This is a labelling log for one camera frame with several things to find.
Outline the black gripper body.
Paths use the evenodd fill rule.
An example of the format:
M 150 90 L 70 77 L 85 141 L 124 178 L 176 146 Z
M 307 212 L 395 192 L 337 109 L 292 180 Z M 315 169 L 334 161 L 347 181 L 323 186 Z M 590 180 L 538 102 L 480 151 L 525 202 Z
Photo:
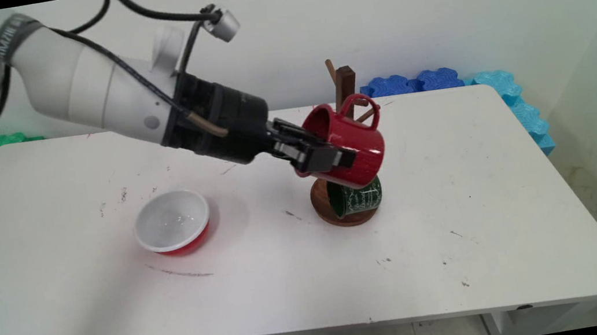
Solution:
M 162 146 L 242 165 L 252 163 L 258 154 L 268 153 L 274 147 L 267 130 L 268 105 L 262 98 L 185 72 L 177 81 L 174 100 L 226 129 L 228 134 L 221 138 L 208 134 L 174 109 L 170 111 Z

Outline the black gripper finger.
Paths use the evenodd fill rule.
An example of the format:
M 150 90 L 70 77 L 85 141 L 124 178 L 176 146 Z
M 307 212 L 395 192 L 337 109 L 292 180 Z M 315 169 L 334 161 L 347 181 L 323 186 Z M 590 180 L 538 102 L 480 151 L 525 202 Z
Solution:
M 274 118 L 268 122 L 268 130 L 273 152 L 289 146 L 297 149 L 325 145 L 324 140 L 314 133 L 283 119 Z
M 357 151 L 318 139 L 300 140 L 293 143 L 276 143 L 272 148 L 274 157 L 289 161 L 298 175 L 324 173 L 336 167 L 354 165 Z

